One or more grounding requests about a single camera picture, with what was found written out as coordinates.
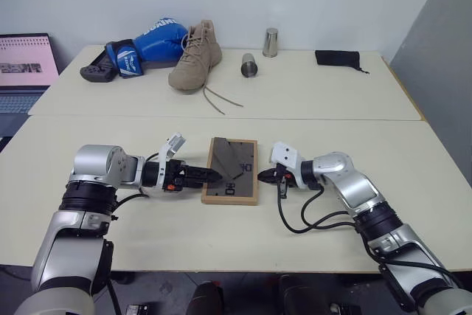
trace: white table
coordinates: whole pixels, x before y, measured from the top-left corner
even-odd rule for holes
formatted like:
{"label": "white table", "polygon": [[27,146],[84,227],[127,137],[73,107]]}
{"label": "white table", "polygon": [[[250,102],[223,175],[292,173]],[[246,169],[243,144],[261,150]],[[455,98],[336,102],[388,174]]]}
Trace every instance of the white table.
{"label": "white table", "polygon": [[[31,117],[0,154],[0,263],[32,265],[81,145],[121,145],[147,156],[174,131],[187,138],[176,158],[196,166],[206,166],[213,136],[258,140],[260,170],[278,140],[307,159],[348,152],[446,267],[472,269],[472,191],[426,122],[84,116]],[[259,188],[256,207],[205,205],[192,190],[128,202],[106,236],[115,243],[113,269],[376,271],[353,230],[291,234],[277,213],[275,187]],[[309,195],[290,190],[283,203],[294,226]],[[326,193],[311,218],[340,209]]]}
{"label": "white table", "polygon": [[[209,87],[244,105],[231,105],[208,93],[226,113],[218,113],[201,91],[182,94],[167,83],[172,68],[149,69],[142,77],[90,83],[79,70],[103,50],[87,46],[59,80],[29,111],[32,115],[228,117],[326,120],[419,120],[420,115],[377,52],[362,52],[361,66],[318,66],[313,51],[279,51],[266,58],[260,50],[225,49],[212,70]],[[240,73],[243,53],[254,55],[259,72]]]}

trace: black cable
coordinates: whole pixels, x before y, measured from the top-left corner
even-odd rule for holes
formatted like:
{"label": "black cable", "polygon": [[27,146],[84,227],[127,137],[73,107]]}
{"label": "black cable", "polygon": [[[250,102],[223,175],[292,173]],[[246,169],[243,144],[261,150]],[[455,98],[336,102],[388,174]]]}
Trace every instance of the black cable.
{"label": "black cable", "polygon": [[30,278],[24,278],[24,277],[17,276],[16,274],[8,271],[5,267],[0,267],[0,271],[2,271],[3,273],[5,273],[5,274],[9,275],[10,277],[15,278],[17,280],[26,280],[27,282],[29,282],[31,280]]}
{"label": "black cable", "polygon": [[[154,159],[156,156],[159,155],[159,152],[158,153],[154,153],[152,155],[149,155],[147,158],[146,158],[146,162],[150,161],[151,159]],[[115,207],[114,211],[117,210],[119,207],[121,207],[124,203],[130,201],[131,199],[134,199],[134,198],[137,198],[137,197],[145,197],[145,198],[149,198],[149,195],[147,193],[144,193],[144,191],[142,190],[142,188],[140,187],[139,189],[139,193],[135,193],[134,195],[129,195],[128,197],[122,199],[121,201],[119,201],[117,203],[117,206]]]}
{"label": "black cable", "polygon": [[305,211],[308,207],[308,205],[310,205],[311,202],[313,202],[315,199],[317,199],[319,196],[321,196],[323,194],[323,192],[325,191],[325,189],[323,188],[323,186],[320,186],[321,189],[320,191],[315,194],[313,197],[311,197],[310,199],[308,199],[304,204],[303,204],[303,207],[302,207],[302,211],[300,213],[300,216],[302,217],[302,221],[303,223],[305,223],[306,226],[312,226],[313,229],[316,229],[316,230],[328,230],[328,229],[332,229],[332,228],[336,228],[338,226],[352,226],[352,227],[355,227],[355,224],[354,223],[350,223],[348,221],[341,221],[341,222],[338,222],[338,223],[334,223],[334,224],[328,224],[328,225],[324,225],[324,226],[320,226],[321,223],[325,222],[326,220],[328,220],[329,218],[332,218],[332,217],[335,217],[337,215],[346,215],[348,214],[345,210],[339,210],[338,212],[332,212],[328,215],[325,215],[323,218],[320,218],[319,220],[317,220],[315,223],[309,223],[306,218],[305,218]]}
{"label": "black cable", "polygon": [[120,208],[124,203],[130,201],[131,199],[134,199],[134,198],[137,198],[137,197],[149,197],[148,195],[146,195],[145,193],[135,193],[134,195],[129,195],[128,197],[122,199],[121,201],[119,201],[117,203],[117,206],[115,207],[115,210],[117,210],[118,208]]}
{"label": "black cable", "polygon": [[279,208],[279,214],[280,214],[280,218],[282,219],[282,222],[284,223],[285,227],[290,230],[291,232],[295,233],[295,234],[303,234],[304,232],[309,232],[310,230],[313,230],[313,229],[316,229],[316,230],[326,230],[326,229],[332,229],[332,228],[336,228],[337,226],[354,226],[353,223],[348,223],[346,221],[344,222],[340,222],[340,223],[334,223],[334,224],[330,224],[330,225],[327,225],[327,226],[320,226],[321,223],[323,223],[324,221],[326,221],[327,219],[329,218],[332,218],[334,217],[335,215],[341,215],[341,214],[347,214],[347,213],[344,213],[343,211],[339,211],[339,212],[334,212],[334,213],[330,213],[328,215],[326,215],[325,217],[317,220],[315,223],[313,224],[310,224],[306,221],[305,219],[305,210],[307,208],[307,206],[312,202],[314,201],[315,199],[317,199],[319,196],[321,196],[323,194],[323,192],[325,191],[325,189],[323,188],[323,186],[321,186],[321,190],[315,194],[313,197],[311,197],[310,199],[308,199],[305,204],[303,205],[303,208],[302,208],[302,220],[303,222],[307,225],[306,228],[304,229],[294,229],[292,226],[290,226],[287,222],[287,220],[285,219],[285,216],[283,215],[283,210],[282,210],[282,194],[280,193],[280,184],[277,184],[277,206]]}
{"label": "black cable", "polygon": [[447,269],[444,269],[443,267],[435,266],[435,265],[430,265],[428,263],[421,263],[421,262],[411,262],[411,261],[399,261],[399,260],[386,260],[382,257],[377,256],[369,247],[369,244],[367,243],[367,240],[365,238],[362,238],[362,243],[364,244],[364,248],[366,249],[367,254],[372,258],[376,263],[379,263],[380,265],[393,265],[393,266],[405,266],[405,267],[418,267],[421,269],[431,269],[432,271],[439,272],[449,278],[456,283],[456,285],[459,288],[463,288],[462,282],[457,279],[457,277]]}
{"label": "black cable", "polygon": [[115,314],[122,315],[121,309],[119,308],[118,297],[117,297],[117,294],[115,293],[113,284],[111,283],[110,279],[106,281],[106,287],[108,288],[108,293],[110,293],[110,298],[111,298],[111,302],[113,303],[113,308],[115,309]]}

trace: laptop screen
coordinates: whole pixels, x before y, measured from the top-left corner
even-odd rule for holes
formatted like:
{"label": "laptop screen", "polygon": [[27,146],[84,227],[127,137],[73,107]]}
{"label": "laptop screen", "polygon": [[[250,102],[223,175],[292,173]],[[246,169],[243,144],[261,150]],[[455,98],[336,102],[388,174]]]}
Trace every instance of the laptop screen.
{"label": "laptop screen", "polygon": [[58,76],[46,33],[0,35],[0,87],[49,86]]}

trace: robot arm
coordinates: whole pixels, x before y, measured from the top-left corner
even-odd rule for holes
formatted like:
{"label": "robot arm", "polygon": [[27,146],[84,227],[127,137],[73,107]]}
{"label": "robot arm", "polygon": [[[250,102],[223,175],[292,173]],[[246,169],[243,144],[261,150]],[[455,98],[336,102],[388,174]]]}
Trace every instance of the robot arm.
{"label": "robot arm", "polygon": [[221,176],[170,158],[184,144],[174,134],[159,151],[159,161],[132,156],[119,146],[85,145],[77,152],[59,210],[49,223],[36,256],[31,283],[35,292],[17,315],[93,315],[91,298],[108,281],[113,243],[107,241],[119,188],[153,187],[179,191],[201,187]]}
{"label": "robot arm", "polygon": [[298,188],[316,190],[322,185],[336,193],[403,310],[428,315],[472,312],[472,294],[447,275],[443,264],[397,217],[374,184],[354,168],[347,154],[333,152],[304,160],[297,150],[278,142],[271,162],[282,171],[282,184],[287,184],[286,170]]}

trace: laptop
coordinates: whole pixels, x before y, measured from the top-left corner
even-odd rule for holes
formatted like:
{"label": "laptop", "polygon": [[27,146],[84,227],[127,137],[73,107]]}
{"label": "laptop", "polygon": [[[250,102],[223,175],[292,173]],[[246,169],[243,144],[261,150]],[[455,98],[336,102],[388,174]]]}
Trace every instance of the laptop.
{"label": "laptop", "polygon": [[0,137],[16,133],[58,77],[47,33],[0,35]]}

